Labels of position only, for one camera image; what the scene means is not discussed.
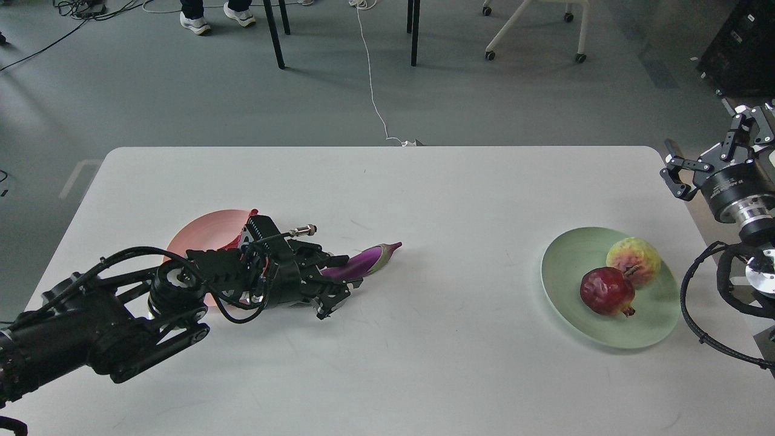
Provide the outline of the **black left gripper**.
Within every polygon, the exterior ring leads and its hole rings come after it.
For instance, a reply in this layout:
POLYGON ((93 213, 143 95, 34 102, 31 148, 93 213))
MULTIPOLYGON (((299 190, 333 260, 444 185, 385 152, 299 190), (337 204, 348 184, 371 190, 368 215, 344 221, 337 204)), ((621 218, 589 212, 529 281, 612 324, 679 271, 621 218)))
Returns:
POLYGON ((251 307, 314 306, 328 318, 363 282, 356 257, 334 255, 322 246, 282 236, 269 216, 248 218, 241 262, 248 273, 241 303, 251 307), (313 282, 323 278, 333 282, 313 282))

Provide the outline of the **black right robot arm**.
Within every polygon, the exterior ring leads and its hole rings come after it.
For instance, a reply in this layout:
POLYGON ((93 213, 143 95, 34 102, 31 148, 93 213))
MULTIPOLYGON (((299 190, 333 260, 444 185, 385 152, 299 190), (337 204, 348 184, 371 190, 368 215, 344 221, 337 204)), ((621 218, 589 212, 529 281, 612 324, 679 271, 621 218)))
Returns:
POLYGON ((714 220, 738 227, 739 242, 715 241, 690 265, 680 284, 681 314, 701 344, 722 354, 772 371, 773 360, 756 358, 722 344, 702 329, 688 312, 687 290, 698 268, 717 255, 715 288, 720 298, 741 314, 773 319, 773 179, 761 159, 773 152, 773 102, 732 107, 724 138, 698 157, 685 157, 675 141, 664 145, 667 157, 662 181, 677 199, 701 195, 714 220))

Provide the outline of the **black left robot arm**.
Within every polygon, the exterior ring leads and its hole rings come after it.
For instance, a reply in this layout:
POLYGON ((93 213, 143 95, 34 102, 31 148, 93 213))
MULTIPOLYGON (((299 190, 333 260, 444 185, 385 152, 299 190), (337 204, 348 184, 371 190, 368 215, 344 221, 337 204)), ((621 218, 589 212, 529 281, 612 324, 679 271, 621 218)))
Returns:
POLYGON ((316 230, 280 232, 255 214, 233 248, 132 246, 72 274, 2 328, 2 404, 85 365, 124 383, 208 335, 208 295, 236 325, 282 303, 315 303, 317 317, 329 317, 363 273, 341 275, 348 256, 299 241, 316 230))

